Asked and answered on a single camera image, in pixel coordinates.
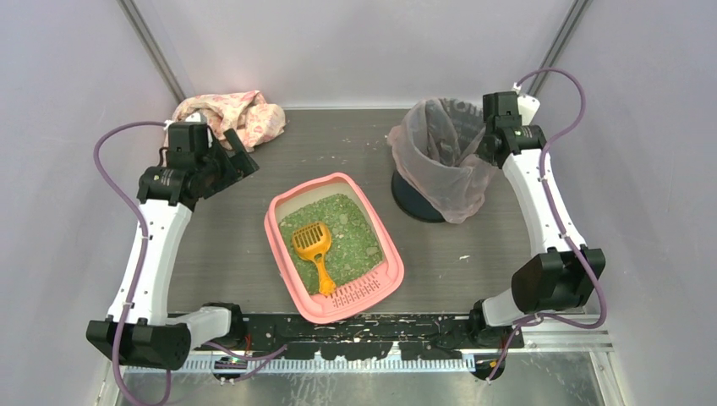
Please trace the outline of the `pink plastic trash bag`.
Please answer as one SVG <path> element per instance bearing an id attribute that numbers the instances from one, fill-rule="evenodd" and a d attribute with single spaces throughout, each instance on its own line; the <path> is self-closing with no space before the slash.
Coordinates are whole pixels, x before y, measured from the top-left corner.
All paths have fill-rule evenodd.
<path id="1" fill-rule="evenodd" d="M 460 224 L 484 204 L 497 168 L 477 156 L 482 108 L 432 97 L 411 107 L 387 135 L 395 170 L 446 220 Z"/>

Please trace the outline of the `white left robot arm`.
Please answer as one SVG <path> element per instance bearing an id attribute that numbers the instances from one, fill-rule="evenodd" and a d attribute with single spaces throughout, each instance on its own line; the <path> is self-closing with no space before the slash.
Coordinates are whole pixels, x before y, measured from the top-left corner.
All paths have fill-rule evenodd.
<path id="1" fill-rule="evenodd" d="M 195 348 L 220 339 L 241 343 L 247 327 L 241 308 L 207 303 L 171 317 L 168 290 L 178 248 L 199 200 L 207 200 L 255 173 L 259 166 L 234 129 L 226 150 L 206 123 L 166 126 L 161 163 L 139 179 L 136 199 L 121 198 L 138 219 L 129 262 L 104 319 L 90 321 L 85 336 L 116 366 L 179 370 Z"/>

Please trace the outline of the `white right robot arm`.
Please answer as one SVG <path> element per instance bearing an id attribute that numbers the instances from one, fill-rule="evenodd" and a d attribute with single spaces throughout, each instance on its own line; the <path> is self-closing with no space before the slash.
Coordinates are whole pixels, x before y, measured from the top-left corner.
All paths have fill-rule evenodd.
<path id="1" fill-rule="evenodd" d="M 538 313 L 584 306 L 599 277 L 605 255 L 590 248 L 568 214 L 552 174 L 547 139 L 532 124 L 539 102 L 516 91 L 483 97 L 484 136 L 478 156 L 498 167 L 511 185 L 528 230 L 531 258 L 511 279 L 509 289 L 475 303 L 470 313 L 477 337 L 506 333 L 515 321 Z"/>

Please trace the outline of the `pink litter box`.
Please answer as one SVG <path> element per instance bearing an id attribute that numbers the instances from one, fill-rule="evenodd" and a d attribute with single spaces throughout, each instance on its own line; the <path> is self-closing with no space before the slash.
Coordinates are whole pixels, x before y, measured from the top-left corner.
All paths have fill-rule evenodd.
<path id="1" fill-rule="evenodd" d="M 279 223 L 303 206 L 336 193 L 345 194 L 363 212 L 378 240 L 383 261 L 367 274 L 337 288 L 328 297 L 310 295 L 293 264 L 293 248 L 285 244 Z M 345 173 L 311 179 L 277 195 L 269 204 L 264 227 L 280 275 L 299 314 L 307 321 L 327 324 L 364 312 L 392 294 L 402 283 L 404 265 L 391 235 L 359 185 Z"/>

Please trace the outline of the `dark round trash bin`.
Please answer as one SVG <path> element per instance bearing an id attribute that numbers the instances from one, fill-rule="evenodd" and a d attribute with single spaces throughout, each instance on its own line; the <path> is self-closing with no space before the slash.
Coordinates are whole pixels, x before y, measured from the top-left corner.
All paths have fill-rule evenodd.
<path id="1" fill-rule="evenodd" d="M 446 221 L 397 170 L 391 176 L 391 193 L 397 206 L 411 218 L 428 223 Z"/>

